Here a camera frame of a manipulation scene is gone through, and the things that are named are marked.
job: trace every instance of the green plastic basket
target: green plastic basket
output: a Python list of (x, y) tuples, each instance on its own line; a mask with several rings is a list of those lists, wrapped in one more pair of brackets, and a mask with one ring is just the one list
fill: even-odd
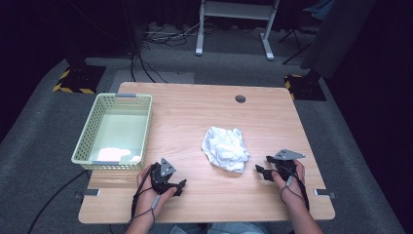
[(86, 170), (141, 170), (151, 113), (150, 95), (97, 95), (72, 162)]

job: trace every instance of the metal stand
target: metal stand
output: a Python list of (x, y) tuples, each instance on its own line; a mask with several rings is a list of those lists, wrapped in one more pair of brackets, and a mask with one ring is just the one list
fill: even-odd
[(279, 0), (274, 1), (273, 6), (259, 6), (252, 4), (241, 3), (226, 3), (226, 2), (208, 2), (202, 0), (200, 9), (200, 31), (198, 32), (197, 49), (195, 54), (201, 56), (204, 46), (204, 20), (205, 16), (239, 18), (251, 20), (267, 20), (265, 33), (260, 33), (260, 39), (264, 46), (265, 54), (268, 60), (274, 60), (273, 51), (268, 43), (268, 36), (271, 32), (271, 27), (276, 16)]

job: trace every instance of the dark background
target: dark background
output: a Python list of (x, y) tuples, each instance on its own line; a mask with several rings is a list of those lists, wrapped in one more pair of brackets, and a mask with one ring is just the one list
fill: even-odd
[[(148, 2), (140, 1), (141, 8), (136, 10), (143, 23), (173, 20), (155, 10), (162, 1)], [(186, 3), (186, 8), (198, 7), (189, 4), (195, 1), (172, 2)], [(94, 29), (65, 2), (61, 15), (85, 57), (111, 55), (130, 48), (122, 1), (73, 3), (102, 30), (119, 39), (115, 41)], [(42, 1), (16, 0), (2, 6), (0, 87), (5, 99), (0, 140), (19, 117), (39, 81), (64, 59), (54, 30), (38, 14)], [(412, 9), (408, 1), (377, 1), (340, 68), (332, 79), (325, 81), (407, 233), (413, 232), (409, 199), (413, 195), (409, 187), (413, 151)], [(178, 21), (196, 20), (198, 16), (189, 14)]]

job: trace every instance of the hand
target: hand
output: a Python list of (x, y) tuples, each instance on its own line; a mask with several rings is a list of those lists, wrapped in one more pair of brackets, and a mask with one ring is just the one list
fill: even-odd
[[(152, 165), (149, 165), (136, 176), (138, 187), (151, 166)], [(155, 218), (161, 213), (162, 208), (175, 192), (176, 188), (172, 187), (162, 194), (157, 206), (151, 211), (151, 206), (158, 196), (158, 193), (152, 189), (151, 176), (148, 176), (145, 181), (143, 181), (140, 195), (137, 198), (136, 209), (134, 212), (135, 218), (131, 222), (131, 226), (127, 233), (147, 233), (155, 222)]]
[[(297, 160), (294, 160), (294, 164), (296, 167), (295, 170), (297, 172), (298, 178), (305, 184), (304, 166)], [(286, 205), (289, 208), (292, 206), (305, 206), (303, 194), (301, 193), (300, 186), (298, 185), (297, 179), (295, 177), (293, 178), (289, 187), (286, 188), (286, 182), (282, 179), (279, 173), (272, 172), (272, 176), (275, 184), (277, 185), (277, 188), (281, 192), (282, 200), (286, 203)]]

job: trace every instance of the white crumpled cloth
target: white crumpled cloth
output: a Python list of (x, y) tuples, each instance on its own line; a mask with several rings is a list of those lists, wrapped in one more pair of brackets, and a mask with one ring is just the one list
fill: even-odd
[(249, 153), (243, 144), (243, 133), (211, 127), (203, 141), (202, 149), (209, 162), (228, 172), (243, 173)]

